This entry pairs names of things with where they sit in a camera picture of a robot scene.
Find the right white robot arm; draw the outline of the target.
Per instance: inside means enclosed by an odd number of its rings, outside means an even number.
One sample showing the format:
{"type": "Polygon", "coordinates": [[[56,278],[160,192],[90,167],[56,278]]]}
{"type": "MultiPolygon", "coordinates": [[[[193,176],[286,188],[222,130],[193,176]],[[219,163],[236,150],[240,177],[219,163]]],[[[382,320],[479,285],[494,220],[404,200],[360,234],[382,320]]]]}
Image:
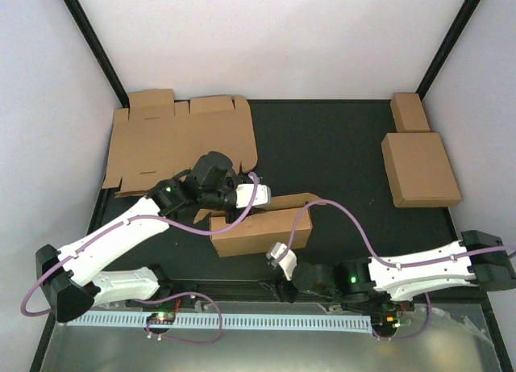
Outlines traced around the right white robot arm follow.
{"type": "Polygon", "coordinates": [[[424,293],[452,287],[484,291],[512,290],[515,251],[498,236],[470,230],[459,240],[419,253],[397,257],[366,257],[336,265],[312,265],[297,259],[282,243],[267,253],[297,293],[337,303],[365,303],[384,310],[424,293]]]}

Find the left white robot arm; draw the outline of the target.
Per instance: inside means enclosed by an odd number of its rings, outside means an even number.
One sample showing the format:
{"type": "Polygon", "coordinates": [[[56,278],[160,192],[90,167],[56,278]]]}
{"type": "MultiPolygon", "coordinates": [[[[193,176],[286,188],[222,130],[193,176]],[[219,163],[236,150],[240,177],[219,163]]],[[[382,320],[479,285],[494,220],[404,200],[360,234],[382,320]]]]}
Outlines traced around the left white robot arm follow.
{"type": "Polygon", "coordinates": [[[68,323],[90,308],[126,299],[167,305],[173,287],[148,267],[118,273],[104,269],[145,240],[169,227],[200,236],[209,231],[182,223],[201,209],[237,214],[232,229],[252,209],[260,186],[255,173],[236,173],[231,160],[215,151],[169,179],[158,182],[130,209],[90,235],[57,249],[41,247],[35,254],[36,286],[59,323],[68,323]]]}

